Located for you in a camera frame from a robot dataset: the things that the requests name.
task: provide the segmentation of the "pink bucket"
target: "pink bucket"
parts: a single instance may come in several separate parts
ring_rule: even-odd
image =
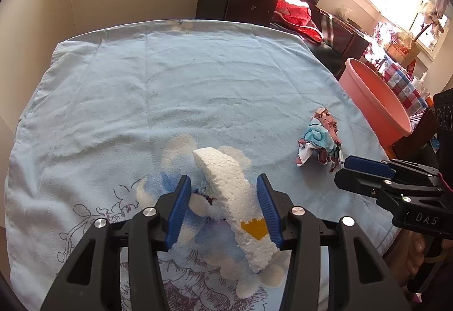
[[[349,58],[340,85],[360,109],[382,147],[412,133],[403,105],[388,85],[361,61]]]

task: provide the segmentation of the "bed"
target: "bed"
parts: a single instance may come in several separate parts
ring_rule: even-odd
[[[40,308],[53,279],[98,218],[132,217],[188,174],[206,181],[192,151],[234,157],[246,178],[320,218],[355,218],[380,253],[394,240],[391,215],[336,188],[329,165],[298,168],[298,139],[320,106],[338,120],[343,153],[385,159],[375,134],[334,76],[297,36],[217,21],[163,20],[83,34],[55,49],[17,127],[6,186],[11,283]],[[121,296],[130,310],[127,254]],[[180,238],[159,253],[172,311],[276,310],[289,256],[250,271],[223,220],[188,211]],[[327,307],[322,250],[320,309]]]

